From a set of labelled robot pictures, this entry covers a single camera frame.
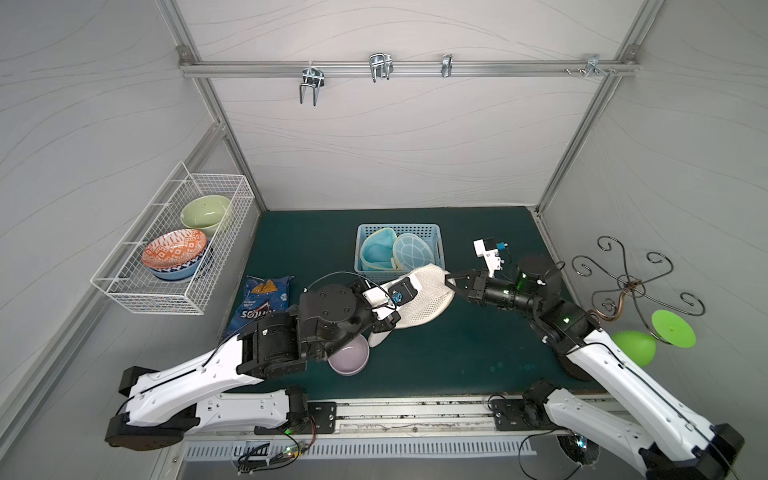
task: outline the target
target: blue snack bag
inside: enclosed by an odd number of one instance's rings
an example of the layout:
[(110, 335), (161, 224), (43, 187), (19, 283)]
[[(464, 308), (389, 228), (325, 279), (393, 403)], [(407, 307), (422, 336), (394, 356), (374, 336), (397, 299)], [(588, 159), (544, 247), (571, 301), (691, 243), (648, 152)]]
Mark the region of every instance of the blue snack bag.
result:
[(283, 278), (261, 279), (248, 276), (243, 288), (243, 302), (235, 310), (224, 337), (228, 337), (237, 330), (243, 328), (250, 321), (257, 319), (269, 312), (286, 310), (288, 303), (288, 290), (293, 276)]

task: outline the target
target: green bowl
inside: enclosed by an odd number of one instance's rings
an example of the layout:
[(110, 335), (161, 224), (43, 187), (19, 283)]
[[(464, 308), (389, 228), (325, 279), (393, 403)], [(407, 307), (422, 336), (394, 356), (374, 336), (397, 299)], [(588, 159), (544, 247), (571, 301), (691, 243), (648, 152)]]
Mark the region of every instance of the green bowl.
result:
[(202, 230), (210, 239), (221, 227), (221, 221), (229, 206), (230, 199), (221, 195), (196, 198), (181, 211), (181, 223), (186, 228)]

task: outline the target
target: metal hook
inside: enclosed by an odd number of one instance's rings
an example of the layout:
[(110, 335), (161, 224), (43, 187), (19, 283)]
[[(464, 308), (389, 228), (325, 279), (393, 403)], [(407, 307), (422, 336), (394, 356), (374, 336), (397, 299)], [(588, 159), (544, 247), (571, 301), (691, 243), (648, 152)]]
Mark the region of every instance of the metal hook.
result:
[(395, 69), (392, 66), (392, 56), (386, 53), (375, 53), (368, 57), (368, 64), (371, 67), (371, 77), (373, 83), (376, 83), (376, 77), (389, 80), (389, 74)]
[(320, 87), (326, 84), (326, 76), (320, 70), (309, 67), (301, 72), (301, 85), (299, 85), (299, 103), (304, 103), (304, 94), (306, 88), (312, 88), (312, 105), (317, 106), (317, 97), (320, 94)]
[(440, 75), (442, 75), (443, 78), (450, 77), (451, 68), (453, 68), (453, 55), (446, 53), (442, 56), (442, 70), (440, 71)]
[(600, 62), (600, 55), (598, 54), (592, 55), (589, 58), (589, 60), (587, 60), (587, 65), (584, 68), (580, 69), (581, 74), (584, 75), (585, 77), (588, 77), (592, 74), (597, 73), (600, 75), (605, 75), (607, 77), (609, 73), (603, 70), (602, 68), (598, 67), (599, 62)]
[[(670, 260), (666, 255), (659, 253), (659, 252), (648, 252), (645, 255), (645, 258), (654, 264), (660, 264), (664, 263), (664, 261), (667, 261), (669, 264), (668, 270), (660, 275), (656, 275), (654, 277), (651, 277), (649, 280), (641, 280), (637, 278), (636, 276), (632, 276), (629, 274), (627, 270), (627, 251), (624, 248), (624, 244), (620, 242), (618, 239), (609, 237), (608, 235), (604, 235), (602, 237), (598, 237), (598, 247), (600, 247), (601, 250), (604, 252), (610, 252), (613, 250), (613, 242), (618, 243), (619, 247), (621, 248), (621, 259), (624, 267), (624, 274), (620, 276), (614, 276), (612, 273), (608, 272), (605, 268), (603, 268), (599, 263), (595, 262), (590, 257), (586, 257), (585, 255), (577, 255), (571, 260), (571, 267), (574, 269), (574, 271), (581, 276), (590, 276), (592, 274), (592, 269), (587, 266), (586, 263), (582, 263), (581, 267), (586, 269), (586, 273), (582, 273), (577, 267), (576, 267), (576, 259), (586, 259), (591, 261), (595, 266), (597, 266), (600, 270), (603, 270), (608, 276), (616, 280), (616, 283), (618, 285), (618, 288), (611, 289), (611, 290), (596, 290), (592, 293), (591, 297), (591, 304), (592, 304), (592, 310), (589, 310), (588, 313), (592, 314), (593, 316), (596, 316), (600, 319), (612, 321), (616, 320), (622, 312), (622, 309), (624, 307), (624, 301), (626, 300), (627, 296), (632, 297), (632, 303), (634, 304), (634, 307), (637, 311), (638, 316), (643, 321), (643, 324), (645, 325), (645, 328), (648, 330), (648, 332), (660, 342), (666, 343), (671, 345), (670, 342), (666, 341), (665, 339), (661, 338), (655, 331), (655, 329), (652, 327), (652, 325), (646, 320), (645, 315), (643, 315), (642, 310), (640, 309), (640, 305), (637, 303), (637, 299), (640, 298), (647, 298), (651, 300), (652, 302), (655, 302), (661, 306), (664, 306), (670, 310), (674, 310), (679, 313), (684, 313), (686, 315), (691, 316), (702, 316), (707, 311), (707, 308), (705, 307), (704, 303), (699, 299), (699, 297), (693, 295), (689, 292), (682, 292), (680, 294), (680, 299), (686, 303), (688, 306), (698, 306), (701, 308), (701, 312), (695, 313), (695, 312), (689, 312), (687, 310), (679, 309), (675, 306), (671, 306), (669, 303), (662, 302), (658, 299), (653, 298), (651, 295), (647, 294), (645, 284), (653, 282), (655, 280), (660, 279), (663, 276), (667, 276), (670, 273), (674, 271), (674, 264), (672, 263), (672, 260)], [(595, 297), (598, 296), (600, 293), (616, 293), (619, 292), (619, 301), (618, 305), (611, 299), (610, 297), (603, 300), (603, 303), (601, 306), (603, 307), (603, 310), (598, 309), (595, 305)]]

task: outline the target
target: white wire basket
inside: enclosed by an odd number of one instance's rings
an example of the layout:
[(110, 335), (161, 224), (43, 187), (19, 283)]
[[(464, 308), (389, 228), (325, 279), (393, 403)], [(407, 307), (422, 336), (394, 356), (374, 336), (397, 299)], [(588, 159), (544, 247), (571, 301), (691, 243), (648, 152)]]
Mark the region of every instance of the white wire basket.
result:
[[(231, 202), (192, 280), (173, 283), (157, 278), (141, 262), (144, 248), (164, 233), (186, 228), (181, 210), (205, 195), (223, 195)], [(253, 191), (243, 175), (191, 174), (182, 162), (91, 283), (133, 313), (202, 315), (252, 203)]]

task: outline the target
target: blue plastic basket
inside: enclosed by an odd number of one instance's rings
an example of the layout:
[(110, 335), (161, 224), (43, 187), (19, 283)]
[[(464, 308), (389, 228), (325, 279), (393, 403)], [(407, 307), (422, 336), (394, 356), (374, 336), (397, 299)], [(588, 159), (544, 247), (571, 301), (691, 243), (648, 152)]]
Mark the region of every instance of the blue plastic basket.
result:
[(445, 256), (442, 252), (442, 238), (440, 227), (434, 223), (364, 223), (357, 227), (357, 241), (355, 247), (355, 272), (377, 283), (389, 282), (398, 276), (408, 273), (407, 270), (388, 270), (386, 272), (372, 272), (362, 269), (360, 262), (360, 247), (366, 238), (382, 228), (392, 228), (395, 233), (414, 233), (424, 240), (432, 248), (435, 254), (435, 263), (445, 270)]

